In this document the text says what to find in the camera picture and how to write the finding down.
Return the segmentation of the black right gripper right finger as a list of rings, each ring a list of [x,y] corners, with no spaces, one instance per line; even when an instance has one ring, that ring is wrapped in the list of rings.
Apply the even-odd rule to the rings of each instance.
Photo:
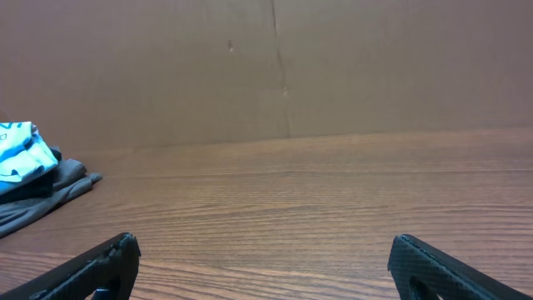
[[[401,300],[532,300],[409,234],[394,238],[387,269]]]

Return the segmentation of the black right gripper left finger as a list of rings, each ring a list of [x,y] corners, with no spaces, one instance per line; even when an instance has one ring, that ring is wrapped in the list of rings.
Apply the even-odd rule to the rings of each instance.
[[[141,251],[123,232],[77,257],[1,295],[1,300],[128,300]]]

